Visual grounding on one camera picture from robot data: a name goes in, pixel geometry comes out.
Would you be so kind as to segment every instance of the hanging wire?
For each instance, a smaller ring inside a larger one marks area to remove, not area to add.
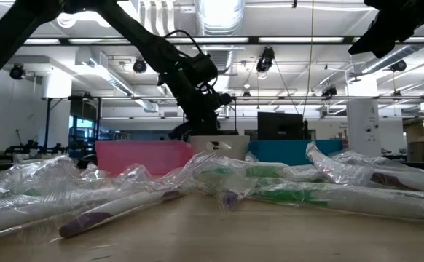
[[[310,46],[310,53],[309,53],[309,73],[307,75],[307,91],[306,91],[306,98],[305,98],[305,106],[302,110],[302,115],[304,117],[306,112],[306,104],[307,104],[307,97],[309,96],[310,91],[310,80],[311,80],[311,64],[313,63],[313,41],[314,41],[314,3],[315,0],[313,0],[313,10],[311,14],[311,46]]]
[[[297,114],[299,114],[297,105],[294,103],[293,98],[291,97],[291,93],[288,90],[288,87],[286,86],[285,80],[283,79],[283,75],[282,75],[282,72],[280,71],[280,66],[278,66],[277,59],[274,59],[274,61],[275,61],[275,65],[277,66],[277,69],[278,69],[278,74],[280,74],[280,78],[282,79],[283,86],[285,86],[285,89],[286,89],[286,91],[288,93],[288,96],[290,97],[291,103],[293,104],[294,109],[297,111]]]
[[[257,109],[261,109],[261,106],[259,105],[259,74],[256,72],[257,76]]]
[[[256,57],[256,59],[255,59],[255,61],[254,61],[254,64],[253,64],[253,67],[251,68],[251,70],[250,71],[248,71],[248,70],[246,70],[246,67],[244,68],[245,70],[246,70],[246,72],[248,72],[249,74],[248,74],[248,78],[246,78],[246,82],[244,82],[244,84],[249,84],[249,77],[251,76],[251,74],[253,73],[253,70],[254,70],[254,68],[256,67],[256,65],[257,65],[257,60],[259,59],[259,57]]]

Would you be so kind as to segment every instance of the pink bin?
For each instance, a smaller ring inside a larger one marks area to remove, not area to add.
[[[182,141],[97,141],[98,166],[116,177],[132,164],[143,164],[154,176],[183,167],[192,149]]]

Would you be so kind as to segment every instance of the plastic wrap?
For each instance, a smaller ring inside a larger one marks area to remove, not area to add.
[[[257,159],[257,156],[256,155],[252,154],[249,151],[248,153],[246,153],[246,156],[244,157],[244,161],[257,163],[259,160]]]
[[[314,142],[307,145],[306,155],[317,170],[327,175],[332,183],[339,185],[365,186],[374,173],[374,168],[368,164],[348,164],[331,159],[322,154]]]
[[[207,151],[194,156],[181,171],[196,188],[218,197],[224,212],[233,210],[249,192],[261,186],[293,182],[322,182],[325,176],[311,166],[246,162]]]
[[[282,205],[311,205],[353,213],[424,220],[423,192],[327,183],[285,183],[256,188],[251,197]]]
[[[23,240],[36,242],[58,237],[58,229],[65,225],[71,228],[72,221],[84,225],[79,227],[82,233],[186,191],[175,174],[153,180],[144,166],[135,164],[117,178],[109,178],[93,164],[78,171],[66,156],[17,165],[0,176],[0,237],[19,232]],[[87,223],[88,210],[98,210],[105,216]],[[34,230],[24,230],[36,224],[39,226]],[[63,232],[63,237],[70,236],[68,231]]]
[[[365,157],[354,151],[346,151],[332,158],[346,164],[372,167],[374,172],[369,178],[370,187],[424,191],[424,170],[408,167],[384,157]]]

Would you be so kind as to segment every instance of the plastic bin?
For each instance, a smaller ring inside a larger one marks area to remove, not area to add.
[[[284,163],[290,166],[310,164],[306,147],[310,140],[258,140],[252,141],[249,150],[260,162]],[[319,150],[325,155],[343,150],[343,140],[317,140]]]
[[[192,157],[191,146],[182,141],[97,141],[98,166],[117,176],[132,164],[143,164],[154,176],[183,167]]]

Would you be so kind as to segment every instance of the white container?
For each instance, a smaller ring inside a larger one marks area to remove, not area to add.
[[[204,151],[215,151],[221,156],[244,160],[249,148],[247,135],[199,135],[191,137],[193,154]]]

